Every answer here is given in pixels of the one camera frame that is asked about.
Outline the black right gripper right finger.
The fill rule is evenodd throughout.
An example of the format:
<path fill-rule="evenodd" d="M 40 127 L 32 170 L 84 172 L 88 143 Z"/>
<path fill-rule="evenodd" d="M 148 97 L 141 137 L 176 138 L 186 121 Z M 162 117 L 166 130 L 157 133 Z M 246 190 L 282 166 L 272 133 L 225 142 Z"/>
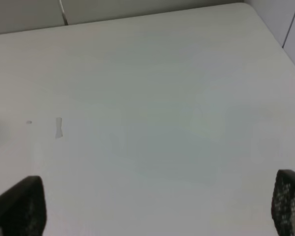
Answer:
<path fill-rule="evenodd" d="M 279 236 L 295 236 L 295 171 L 278 170 L 271 217 Z"/>

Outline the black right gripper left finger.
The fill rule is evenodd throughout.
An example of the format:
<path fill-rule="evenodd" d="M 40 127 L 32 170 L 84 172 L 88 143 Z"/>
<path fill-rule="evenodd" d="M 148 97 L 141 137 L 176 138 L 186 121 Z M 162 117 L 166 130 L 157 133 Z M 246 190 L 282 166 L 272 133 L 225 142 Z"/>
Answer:
<path fill-rule="evenodd" d="M 41 177 L 28 176 L 0 195 L 0 236 L 41 236 L 46 222 Z"/>

